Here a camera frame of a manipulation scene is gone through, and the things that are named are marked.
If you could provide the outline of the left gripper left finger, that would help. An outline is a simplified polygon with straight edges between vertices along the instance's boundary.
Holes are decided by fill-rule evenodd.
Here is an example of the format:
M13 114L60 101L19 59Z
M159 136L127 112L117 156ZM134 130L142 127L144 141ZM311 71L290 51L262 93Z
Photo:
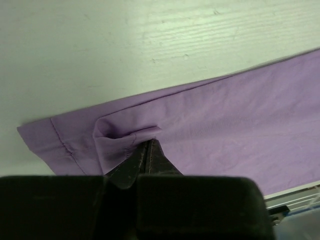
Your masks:
M136 186L147 143L105 176L0 179L3 240L135 240Z

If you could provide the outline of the purple trousers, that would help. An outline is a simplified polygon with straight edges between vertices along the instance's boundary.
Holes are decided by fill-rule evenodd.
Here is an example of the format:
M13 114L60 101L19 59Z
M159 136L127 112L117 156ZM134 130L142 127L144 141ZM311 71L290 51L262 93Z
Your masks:
M105 175L157 139L185 175L244 176L277 193L320 179L320 52L17 130L56 175Z

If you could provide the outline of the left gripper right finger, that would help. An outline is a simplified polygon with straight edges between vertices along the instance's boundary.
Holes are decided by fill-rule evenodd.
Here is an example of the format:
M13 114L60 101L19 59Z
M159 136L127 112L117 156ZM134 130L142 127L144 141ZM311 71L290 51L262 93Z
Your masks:
M273 240L257 184L246 177L173 173L160 143L146 147L145 173L136 182L140 240Z

